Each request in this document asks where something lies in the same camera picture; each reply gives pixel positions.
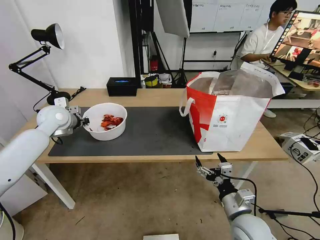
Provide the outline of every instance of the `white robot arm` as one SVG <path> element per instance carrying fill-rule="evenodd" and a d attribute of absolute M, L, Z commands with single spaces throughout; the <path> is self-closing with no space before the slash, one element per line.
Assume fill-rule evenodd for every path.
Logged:
<path fill-rule="evenodd" d="M 88 118 L 79 115 L 79 107 L 69 108 L 65 98 L 56 100 L 58 106 L 45 107 L 38 113 L 37 128 L 24 131 L 0 152 L 0 197 L 43 153 L 50 137 L 70 135 L 74 129 L 89 124 Z"/>
<path fill-rule="evenodd" d="M 219 153 L 218 156 L 221 163 L 214 169 L 203 167 L 196 156 L 197 172 L 218 188 L 219 198 L 231 225 L 232 239 L 276 240 L 265 221 L 250 214 L 255 195 L 250 189 L 238 190 L 233 186 L 228 178 L 232 175 L 232 164 Z"/>

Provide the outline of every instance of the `man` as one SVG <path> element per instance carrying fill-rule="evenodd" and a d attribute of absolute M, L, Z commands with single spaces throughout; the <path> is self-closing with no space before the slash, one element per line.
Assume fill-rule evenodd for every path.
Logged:
<path fill-rule="evenodd" d="M 254 30 L 245 41 L 241 51 L 241 59 L 260 68 L 265 68 L 261 60 L 271 61 L 269 56 L 284 31 L 282 26 L 287 23 L 292 11 L 296 8 L 296 0 L 276 0 L 270 8 L 268 22 Z M 268 109 L 263 115 L 271 118 L 276 117 L 276 114 Z"/>

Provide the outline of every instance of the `bag handle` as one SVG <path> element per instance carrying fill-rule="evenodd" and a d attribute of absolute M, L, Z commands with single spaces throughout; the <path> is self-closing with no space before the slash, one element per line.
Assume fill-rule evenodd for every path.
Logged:
<path fill-rule="evenodd" d="M 186 107 L 184 109 L 184 112 L 182 112 L 181 108 L 182 108 L 182 104 L 183 104 L 183 96 L 186 92 L 187 92 L 187 88 L 184 89 L 181 100 L 180 100 L 180 104 L 179 104 L 179 112 L 180 112 L 181 117 L 187 116 L 190 112 L 191 104 L 196 102 L 193 98 L 189 98 L 186 103 Z"/>

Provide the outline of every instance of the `black tissue box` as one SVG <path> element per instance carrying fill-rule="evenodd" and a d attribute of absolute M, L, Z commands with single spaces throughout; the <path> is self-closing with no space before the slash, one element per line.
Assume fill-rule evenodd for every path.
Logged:
<path fill-rule="evenodd" d="M 141 84 L 136 78 L 111 77 L 107 83 L 107 90 L 110 97 L 115 96 L 136 96 L 137 89 Z"/>

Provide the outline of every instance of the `red food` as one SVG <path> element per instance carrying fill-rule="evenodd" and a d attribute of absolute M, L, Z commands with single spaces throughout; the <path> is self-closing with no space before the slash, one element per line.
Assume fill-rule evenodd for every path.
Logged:
<path fill-rule="evenodd" d="M 110 114 L 105 114 L 103 115 L 104 118 L 113 118 L 114 116 L 113 115 L 110 115 Z"/>
<path fill-rule="evenodd" d="M 108 126 L 110 126 L 110 125 L 114 125 L 112 122 L 109 122 L 109 121 L 106 121 L 106 122 L 102 122 L 101 123 L 101 127 L 108 127 Z"/>
<path fill-rule="evenodd" d="M 120 123 L 123 122 L 123 118 L 115 118 L 115 117 L 114 117 L 114 118 L 110 119 L 110 122 L 112 122 L 113 125 L 118 126 L 118 125 L 120 125 Z"/>
<path fill-rule="evenodd" d="M 105 114 L 105 115 L 103 115 L 101 127 L 103 127 L 104 130 L 108 131 L 111 129 L 108 126 L 110 126 L 110 125 L 118 126 L 122 122 L 123 122 L 123 118 L 121 118 L 121 117 L 114 117 L 113 115 Z"/>

